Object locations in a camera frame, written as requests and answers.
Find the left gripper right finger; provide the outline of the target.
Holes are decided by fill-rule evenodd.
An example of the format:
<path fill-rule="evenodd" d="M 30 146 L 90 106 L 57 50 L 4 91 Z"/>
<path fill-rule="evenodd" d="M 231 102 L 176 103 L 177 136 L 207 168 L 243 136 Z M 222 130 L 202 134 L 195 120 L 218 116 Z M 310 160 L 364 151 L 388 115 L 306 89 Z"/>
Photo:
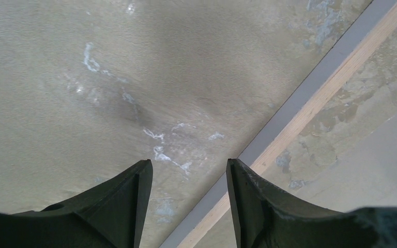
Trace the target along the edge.
<path fill-rule="evenodd" d="M 238 247 L 397 247 L 397 207 L 323 208 L 239 159 L 228 160 L 226 176 Z"/>

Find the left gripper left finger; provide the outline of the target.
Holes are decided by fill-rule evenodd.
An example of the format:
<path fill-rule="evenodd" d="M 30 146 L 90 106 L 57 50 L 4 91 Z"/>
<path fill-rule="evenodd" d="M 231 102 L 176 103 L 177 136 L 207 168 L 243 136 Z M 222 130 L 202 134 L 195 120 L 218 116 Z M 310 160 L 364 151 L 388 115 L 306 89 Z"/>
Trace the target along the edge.
<path fill-rule="evenodd" d="M 152 178 L 141 160 L 41 211 L 0 213 L 0 247 L 139 247 Z"/>

